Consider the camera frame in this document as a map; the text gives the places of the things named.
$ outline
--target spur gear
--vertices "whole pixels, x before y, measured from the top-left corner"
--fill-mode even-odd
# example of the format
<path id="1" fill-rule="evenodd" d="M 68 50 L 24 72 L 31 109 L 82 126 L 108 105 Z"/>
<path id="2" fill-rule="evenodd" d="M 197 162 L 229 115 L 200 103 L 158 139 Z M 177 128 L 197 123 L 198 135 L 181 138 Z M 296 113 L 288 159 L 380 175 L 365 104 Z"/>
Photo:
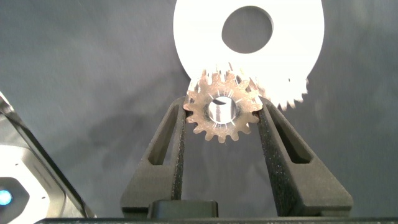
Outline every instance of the spur gear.
<path id="1" fill-rule="evenodd" d="M 232 68 L 222 73 L 204 70 L 198 80 L 192 80 L 183 108 L 193 112 L 188 123 L 197 123 L 195 134 L 206 131 L 205 139 L 218 136 L 224 143 L 226 136 L 237 141 L 238 132 L 250 133 L 249 123 L 257 123 L 254 111 L 262 109 L 257 85 L 251 78 Z"/>

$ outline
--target led indicator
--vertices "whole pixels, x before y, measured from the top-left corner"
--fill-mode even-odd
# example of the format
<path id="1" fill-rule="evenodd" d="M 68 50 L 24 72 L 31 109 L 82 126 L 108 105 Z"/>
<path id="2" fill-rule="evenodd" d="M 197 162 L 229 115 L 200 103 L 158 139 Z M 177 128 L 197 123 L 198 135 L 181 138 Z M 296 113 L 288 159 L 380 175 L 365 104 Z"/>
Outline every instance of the led indicator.
<path id="1" fill-rule="evenodd" d="M 0 205 L 8 205 L 11 201 L 11 193 L 8 190 L 0 190 Z"/>

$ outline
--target shaft hole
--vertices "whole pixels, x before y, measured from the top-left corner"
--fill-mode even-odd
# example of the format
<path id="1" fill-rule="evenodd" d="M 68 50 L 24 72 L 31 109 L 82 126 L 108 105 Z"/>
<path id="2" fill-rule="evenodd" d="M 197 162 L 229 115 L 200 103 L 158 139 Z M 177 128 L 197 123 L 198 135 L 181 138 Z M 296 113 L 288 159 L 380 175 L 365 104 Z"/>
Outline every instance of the shaft hole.
<path id="1" fill-rule="evenodd" d="M 228 124 L 236 117 L 236 104 L 226 96 L 215 98 L 208 106 L 208 114 L 218 124 Z"/>

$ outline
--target gear tooth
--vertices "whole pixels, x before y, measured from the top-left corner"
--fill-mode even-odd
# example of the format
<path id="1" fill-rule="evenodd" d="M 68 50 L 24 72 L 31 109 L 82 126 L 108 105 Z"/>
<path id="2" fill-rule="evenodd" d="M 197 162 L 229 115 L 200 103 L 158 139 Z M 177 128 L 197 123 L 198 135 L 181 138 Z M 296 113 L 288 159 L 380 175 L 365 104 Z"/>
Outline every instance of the gear tooth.
<path id="1" fill-rule="evenodd" d="M 185 119 L 185 121 L 188 122 L 188 123 L 195 123 L 195 122 L 196 122 L 196 121 L 195 121 L 195 117 L 194 117 L 193 115 L 187 117 L 187 118 Z"/>
<path id="2" fill-rule="evenodd" d="M 254 112 L 254 111 L 259 111 L 259 110 L 261 110 L 262 109 L 262 107 L 263 107 L 263 105 L 262 104 L 257 104 L 257 103 L 253 103 L 252 104 L 252 112 Z"/>
<path id="3" fill-rule="evenodd" d="M 231 134 L 230 136 L 231 136 L 231 139 L 232 139 L 233 141 L 239 140 L 239 135 L 238 135 L 238 133 L 233 133 L 233 134 Z"/>
<path id="4" fill-rule="evenodd" d="M 192 109 L 191 109 L 189 103 L 184 104 L 184 105 L 182 106 L 182 108 L 183 108 L 184 110 L 187 110 L 187 111 L 192 111 Z"/>
<path id="5" fill-rule="evenodd" d="M 258 123 L 259 121 L 260 121 L 260 119 L 259 119 L 257 116 L 254 116 L 254 115 L 250 114 L 250 119 L 249 119 L 249 122 L 250 122 L 250 123 L 256 124 L 256 123 Z"/>
<path id="6" fill-rule="evenodd" d="M 290 107 L 296 108 L 296 105 L 294 104 L 294 99 L 289 100 L 288 103 L 289 103 Z"/>
<path id="7" fill-rule="evenodd" d="M 244 90 L 246 90 L 246 88 L 249 86 L 249 84 L 250 84 L 249 80 L 242 79 L 242 81 L 239 83 L 239 86 L 241 88 L 243 88 Z"/>
<path id="8" fill-rule="evenodd" d="M 206 141 L 210 141 L 213 138 L 213 136 L 214 135 L 212 135 L 211 133 L 207 132 L 206 136 L 205 136 Z"/>
<path id="9" fill-rule="evenodd" d="M 286 111 L 286 109 L 287 109 L 287 102 L 286 102 L 286 101 L 281 102 L 281 103 L 280 103 L 280 108 L 282 108 L 282 111 Z"/>
<path id="10" fill-rule="evenodd" d="M 244 134 L 250 134 L 249 123 L 245 124 L 241 131 L 242 131 Z"/>
<path id="11" fill-rule="evenodd" d="M 231 71 L 227 71 L 225 76 L 225 82 L 231 82 L 231 81 L 235 82 L 235 75 Z"/>
<path id="12" fill-rule="evenodd" d="M 199 133 L 201 133 L 203 131 L 203 128 L 201 127 L 201 126 L 196 126 L 194 129 L 193 129 L 193 132 L 195 133 L 195 134 L 199 134 Z"/>
<path id="13" fill-rule="evenodd" d="M 298 102 L 300 102 L 300 103 L 303 103 L 303 101 L 304 101 L 303 96 L 302 96 L 301 94 L 300 94 L 299 97 L 296 98 L 296 100 L 297 100 Z"/>
<path id="14" fill-rule="evenodd" d="M 221 80 L 220 80 L 220 75 L 219 75 L 219 73 L 213 73 L 213 74 L 211 75 L 211 81 L 212 81 L 213 83 L 218 83 L 218 82 L 220 82 Z"/>
<path id="15" fill-rule="evenodd" d="M 225 137 L 224 136 L 218 136 L 218 142 L 219 143 L 225 143 Z"/>

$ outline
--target gray background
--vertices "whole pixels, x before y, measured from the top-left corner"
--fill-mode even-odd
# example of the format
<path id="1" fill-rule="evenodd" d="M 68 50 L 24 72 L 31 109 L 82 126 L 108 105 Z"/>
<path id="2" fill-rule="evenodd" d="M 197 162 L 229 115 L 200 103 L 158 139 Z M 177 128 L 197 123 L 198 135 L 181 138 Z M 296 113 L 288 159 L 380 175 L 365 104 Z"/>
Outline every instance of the gray background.
<path id="1" fill-rule="evenodd" d="M 121 216 L 139 159 L 187 89 L 174 5 L 0 1 L 0 90 L 100 217 Z M 352 216 L 398 215 L 397 9 L 398 1 L 323 1 L 325 39 L 309 94 L 284 113 L 354 197 Z M 256 13 L 240 16 L 229 26 L 262 26 Z M 251 47 L 263 30 L 247 32 Z M 275 216 L 256 127 L 226 144 L 192 129 L 183 198 L 216 200 L 223 217 Z"/>

